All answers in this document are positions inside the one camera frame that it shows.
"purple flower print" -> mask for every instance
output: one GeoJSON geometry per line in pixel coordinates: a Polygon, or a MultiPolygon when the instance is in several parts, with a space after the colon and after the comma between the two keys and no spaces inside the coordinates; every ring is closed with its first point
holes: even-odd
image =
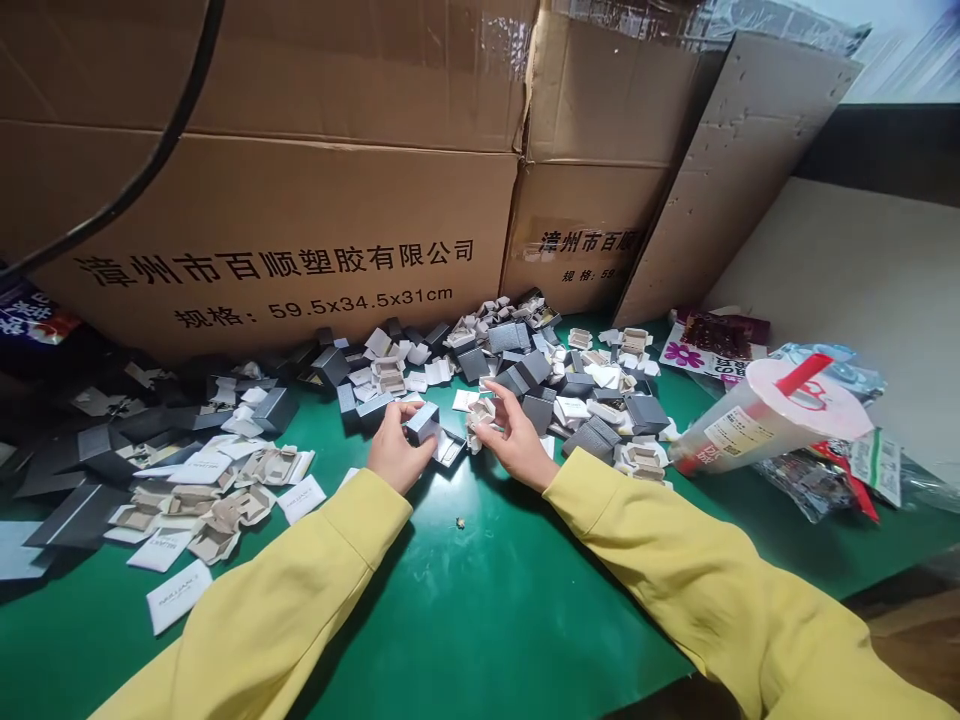
{"type": "Polygon", "coordinates": [[[663,354],[664,360],[676,360],[677,365],[680,367],[686,367],[689,365],[692,368],[698,368],[704,364],[703,359],[700,357],[700,353],[694,352],[686,345],[678,345],[675,342],[667,343],[667,350],[663,354]]]}

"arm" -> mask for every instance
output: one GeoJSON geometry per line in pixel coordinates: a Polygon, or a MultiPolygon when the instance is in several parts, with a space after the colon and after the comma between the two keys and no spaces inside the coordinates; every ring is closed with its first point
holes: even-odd
{"type": "Polygon", "coordinates": [[[432,455],[394,403],[361,470],[317,512],[222,575],[183,635],[96,713],[114,718],[284,718],[320,653],[412,512],[402,495],[432,455]]]}
{"type": "Polygon", "coordinates": [[[658,483],[576,450],[543,497],[748,718],[956,717],[880,661],[853,613],[658,483]]]}

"large cardboard box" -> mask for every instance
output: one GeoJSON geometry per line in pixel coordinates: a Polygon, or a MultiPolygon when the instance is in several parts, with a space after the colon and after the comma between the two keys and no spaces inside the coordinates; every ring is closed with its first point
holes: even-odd
{"type": "Polygon", "coordinates": [[[695,305],[773,204],[861,65],[738,33],[614,319],[695,305]]]}
{"type": "MultiPolygon", "coordinates": [[[[146,131],[0,122],[0,255],[112,200],[146,131]]],[[[171,362],[280,347],[323,325],[428,327],[496,297],[510,153],[187,135],[113,225],[39,271],[55,300],[171,362]]]]}
{"type": "Polygon", "coordinates": [[[501,290],[540,287],[561,313],[612,310],[719,56],[547,11],[533,43],[527,164],[501,290]]]}
{"type": "Polygon", "coordinates": [[[665,181],[662,168],[522,168],[502,293],[516,297],[536,286],[560,313],[613,310],[665,181]]]}
{"type": "MultiPolygon", "coordinates": [[[[506,152],[537,0],[230,0],[195,132],[506,152]]],[[[2,0],[0,118],[168,121],[197,0],[2,0]]]]}

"person's left hand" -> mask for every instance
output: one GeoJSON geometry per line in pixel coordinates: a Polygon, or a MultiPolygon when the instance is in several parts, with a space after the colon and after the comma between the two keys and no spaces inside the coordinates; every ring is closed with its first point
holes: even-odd
{"type": "Polygon", "coordinates": [[[422,402],[392,402],[387,405],[387,414],[373,436],[373,445],[367,457],[367,469],[383,478],[401,495],[406,495],[417,482],[437,449],[435,437],[415,448],[403,434],[401,423],[412,418],[422,405],[422,402]]]}

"green work surface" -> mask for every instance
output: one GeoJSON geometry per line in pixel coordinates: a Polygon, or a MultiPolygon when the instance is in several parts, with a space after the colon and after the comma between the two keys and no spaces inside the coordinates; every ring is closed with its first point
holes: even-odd
{"type": "MultiPolygon", "coordinates": [[[[562,334],[570,327],[605,329],[586,317],[567,319],[562,334]]],[[[664,324],[649,329],[664,339],[664,324]]],[[[464,387],[458,378],[427,393],[451,428],[463,427],[450,406],[464,387]]],[[[660,396],[681,428],[712,402],[671,369],[660,396]]],[[[368,447],[359,436],[344,438],[335,401],[313,395],[302,397],[283,442],[316,450],[311,472],[328,495],[348,468],[364,464],[368,447]]],[[[750,470],[695,482],[674,470],[668,477],[692,503],[742,527],[765,558],[837,598],[960,542],[960,518],[926,507],[881,507],[881,528],[852,513],[814,526],[750,470]]],[[[553,510],[508,479],[489,452],[467,457],[450,478],[428,474],[409,499],[412,521],[291,717],[595,718],[694,671],[553,510]],[[465,529],[456,529],[457,517],[465,529]]],[[[43,513],[18,503],[4,517],[43,513]]],[[[276,508],[214,574],[250,560],[285,528],[276,508]]],[[[107,545],[39,587],[2,589],[6,717],[86,717],[179,637],[184,620],[152,636],[144,596],[193,557],[160,575],[127,567],[132,554],[107,545]]]]}

